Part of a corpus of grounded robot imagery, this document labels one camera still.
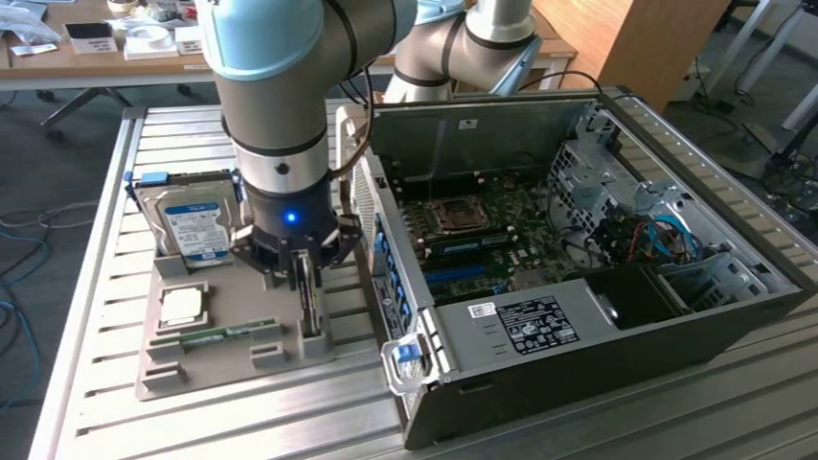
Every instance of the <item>white box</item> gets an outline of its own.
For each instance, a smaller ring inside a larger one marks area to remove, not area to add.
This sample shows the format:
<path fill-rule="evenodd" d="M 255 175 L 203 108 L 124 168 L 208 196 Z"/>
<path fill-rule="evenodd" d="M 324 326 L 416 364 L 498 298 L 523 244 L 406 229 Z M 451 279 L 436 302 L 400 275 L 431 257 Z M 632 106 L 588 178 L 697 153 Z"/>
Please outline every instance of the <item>white box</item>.
<path fill-rule="evenodd" d="M 125 41 L 125 60 L 156 59 L 156 58 L 179 58 L 176 44 L 169 43 L 163 47 L 151 47 L 143 43 Z"/>
<path fill-rule="evenodd" d="M 201 53 L 201 27 L 177 27 L 175 31 L 179 54 L 195 55 Z"/>
<path fill-rule="evenodd" d="M 108 24 L 65 24 L 65 30 L 79 55 L 117 51 L 113 32 Z"/>

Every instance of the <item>green circuit board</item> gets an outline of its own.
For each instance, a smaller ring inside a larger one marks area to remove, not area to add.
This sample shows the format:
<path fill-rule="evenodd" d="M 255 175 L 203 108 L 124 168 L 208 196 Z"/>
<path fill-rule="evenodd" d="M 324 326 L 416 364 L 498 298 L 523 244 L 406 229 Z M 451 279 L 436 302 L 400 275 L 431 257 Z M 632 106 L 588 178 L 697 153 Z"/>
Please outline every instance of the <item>green circuit board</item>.
<path fill-rule="evenodd" d="M 506 172 L 483 177 L 475 194 L 402 203 L 404 222 L 416 241 L 415 255 L 438 305 L 558 283 L 579 267 L 587 267 L 567 254 L 562 236 L 544 220 L 539 185 L 540 181 L 526 180 L 520 174 Z M 444 210 L 452 208 L 452 217 L 443 215 Z M 474 231 L 464 230 L 458 234 L 456 225 Z M 480 232 L 488 236 L 471 236 Z M 448 248 L 468 250 L 452 254 L 440 253 L 446 249 L 432 251 L 434 244 L 428 241 L 443 235 Z M 470 249 L 487 239 L 498 241 L 502 235 L 507 236 L 507 241 L 498 246 Z M 479 271 L 475 267 L 482 267 L 480 274 L 474 275 Z M 430 282 L 436 274 L 462 269 L 472 276 Z"/>

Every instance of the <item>robotic arm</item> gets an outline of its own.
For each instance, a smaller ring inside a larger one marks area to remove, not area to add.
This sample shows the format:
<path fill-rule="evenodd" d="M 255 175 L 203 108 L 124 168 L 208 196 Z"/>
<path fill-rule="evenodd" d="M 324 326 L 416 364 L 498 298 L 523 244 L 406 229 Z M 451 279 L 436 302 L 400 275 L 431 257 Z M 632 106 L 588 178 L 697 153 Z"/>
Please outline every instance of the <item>robotic arm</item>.
<path fill-rule="evenodd" d="M 415 27 L 398 47 L 388 103 L 451 99 L 450 80 L 492 94 L 514 94 L 530 72 L 542 38 L 530 0 L 419 0 Z"/>
<path fill-rule="evenodd" d="M 415 0 L 197 0 L 253 224 L 235 255 L 288 276 L 339 263 L 360 238 L 330 201 L 324 95 L 407 36 Z"/>
<path fill-rule="evenodd" d="M 233 254 L 304 292 L 362 236 L 331 206 L 326 92 L 406 38 L 390 102 L 447 99 L 452 78 L 512 94 L 542 42 L 530 0 L 197 0 L 197 16 L 252 211 Z"/>

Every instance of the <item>blue pcie slot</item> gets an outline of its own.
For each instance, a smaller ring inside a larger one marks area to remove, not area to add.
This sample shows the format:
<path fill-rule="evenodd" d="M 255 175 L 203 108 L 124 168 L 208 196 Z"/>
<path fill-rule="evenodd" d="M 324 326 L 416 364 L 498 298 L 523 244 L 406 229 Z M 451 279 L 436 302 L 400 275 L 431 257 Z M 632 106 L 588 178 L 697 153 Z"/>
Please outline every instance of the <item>blue pcie slot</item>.
<path fill-rule="evenodd" d="M 486 274 L 484 265 L 470 265 L 462 268 L 454 268 L 451 270 L 434 271 L 427 273 L 424 278 L 430 285 L 439 283 L 448 283 L 452 281 L 466 280 L 467 278 L 476 278 Z"/>

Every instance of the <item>motherboard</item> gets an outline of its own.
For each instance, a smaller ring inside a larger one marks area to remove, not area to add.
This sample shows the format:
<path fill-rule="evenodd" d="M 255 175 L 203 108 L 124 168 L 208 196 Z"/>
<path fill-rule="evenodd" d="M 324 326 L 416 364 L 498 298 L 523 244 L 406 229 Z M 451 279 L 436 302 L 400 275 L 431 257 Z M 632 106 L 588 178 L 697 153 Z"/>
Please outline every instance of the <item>motherboard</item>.
<path fill-rule="evenodd" d="M 514 170 L 394 182 L 436 305 L 558 283 L 582 267 L 546 219 L 546 189 L 542 178 Z"/>

